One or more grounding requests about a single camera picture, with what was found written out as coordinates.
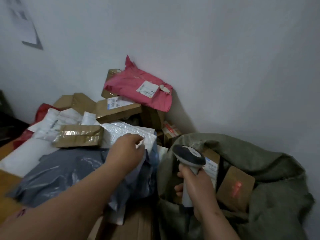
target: wall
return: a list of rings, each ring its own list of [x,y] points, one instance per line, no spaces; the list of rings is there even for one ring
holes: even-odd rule
[[[320,0],[25,0],[44,51],[21,44],[0,0],[0,86],[16,116],[62,94],[95,100],[126,54],[176,90],[183,132],[292,154],[320,199]],[[306,224],[319,234],[316,205]]]

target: red package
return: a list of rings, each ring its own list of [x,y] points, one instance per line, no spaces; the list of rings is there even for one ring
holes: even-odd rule
[[[129,56],[125,60],[125,70],[106,81],[104,89],[163,112],[171,108],[172,86],[138,69]]]
[[[37,113],[35,114],[35,119],[34,122],[31,125],[34,125],[40,121],[42,121],[44,119],[44,117],[47,115],[48,110],[52,108],[52,109],[56,109],[58,111],[60,111],[59,109],[53,107],[52,105],[49,104],[42,104],[40,105],[40,107],[37,110]],[[22,135],[20,137],[18,137],[17,139],[15,139],[13,141],[13,149],[17,149],[19,146],[21,146],[23,143],[25,143],[27,140],[29,140],[33,135],[32,131],[29,130],[25,130]]]

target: white shipping label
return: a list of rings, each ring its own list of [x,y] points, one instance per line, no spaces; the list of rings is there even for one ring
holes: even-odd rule
[[[211,161],[207,157],[205,158],[205,165],[202,168],[210,176],[214,189],[217,186],[218,167],[218,164],[214,161]]]
[[[158,85],[153,84],[149,81],[144,81],[144,83],[142,83],[142,85],[137,89],[137,92],[152,99],[153,95],[157,92],[158,88]]]
[[[134,101],[126,97],[118,96],[118,97],[108,98],[108,110],[127,106],[130,104],[134,104]]]

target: pink package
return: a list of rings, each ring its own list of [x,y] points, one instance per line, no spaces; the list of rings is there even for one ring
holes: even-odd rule
[[[172,104],[172,86],[138,69],[129,56],[125,70],[106,81],[103,89],[163,112],[168,112]]]

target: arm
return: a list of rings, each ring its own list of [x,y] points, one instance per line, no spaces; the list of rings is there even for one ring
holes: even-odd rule
[[[0,229],[0,239],[87,239],[113,191],[142,160],[143,137],[126,134],[110,149],[106,163],[56,198]]]
[[[200,170],[196,176],[188,166],[179,165],[178,176],[186,181],[189,196],[194,205],[194,215],[202,223],[206,240],[240,240],[235,230],[218,206],[210,177]],[[175,186],[182,196],[183,184]]]

